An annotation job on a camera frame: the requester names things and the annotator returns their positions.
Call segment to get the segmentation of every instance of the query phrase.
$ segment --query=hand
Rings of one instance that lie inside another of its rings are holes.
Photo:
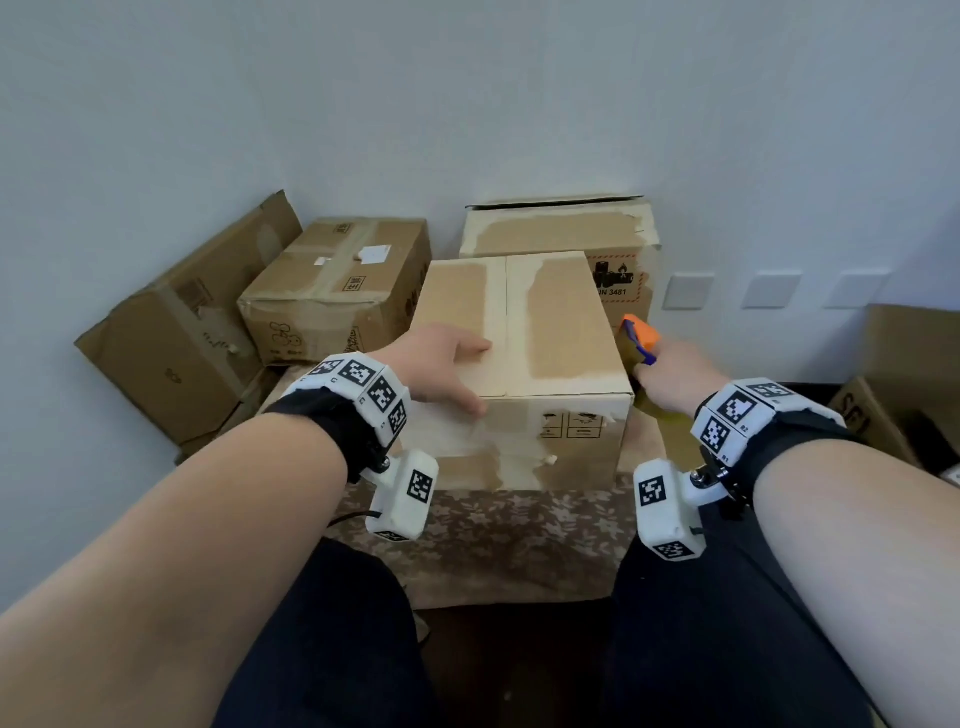
[[[701,402],[730,382],[688,341],[661,339],[654,354],[657,363],[638,364],[634,376],[654,404],[671,412],[693,417]]]
[[[465,328],[429,324],[408,331],[393,344],[372,352],[394,370],[418,401],[452,401],[474,417],[487,413],[487,403],[471,392],[453,366],[457,352],[485,352],[492,342]]]

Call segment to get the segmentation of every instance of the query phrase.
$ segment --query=light switch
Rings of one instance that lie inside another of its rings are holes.
[[[757,273],[750,281],[741,308],[786,308],[802,275],[801,271]]]
[[[890,271],[845,271],[837,281],[824,308],[863,308],[874,302]]]
[[[675,273],[663,297],[665,310],[696,311],[707,305],[713,273]]]

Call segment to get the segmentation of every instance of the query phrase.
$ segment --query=forearm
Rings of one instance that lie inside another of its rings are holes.
[[[98,725],[208,723],[346,479],[302,418],[264,415],[202,450],[0,618],[0,723],[44,705]]]
[[[960,493],[881,452],[793,448],[756,484],[764,535],[804,603],[886,716],[960,714]]]

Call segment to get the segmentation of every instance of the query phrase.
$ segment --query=person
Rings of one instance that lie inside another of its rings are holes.
[[[415,399],[480,417],[453,363],[490,345],[435,325],[371,356]],[[666,409],[692,415],[729,381],[690,344],[658,354],[637,375]],[[347,474],[299,416],[265,414],[207,446],[0,617],[0,725],[441,722],[396,580],[322,540]],[[762,535],[722,533],[765,537],[758,560],[856,680],[722,540],[680,564],[635,540],[613,594],[603,724],[869,725],[862,686],[892,725],[955,725],[960,493],[820,440],[766,467],[755,507]]]

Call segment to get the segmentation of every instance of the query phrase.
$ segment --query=person's right arm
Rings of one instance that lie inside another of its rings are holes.
[[[637,368],[692,416],[729,381],[692,345]],[[820,440],[760,475],[756,516],[810,612],[895,726],[960,718],[960,490],[878,450]]]

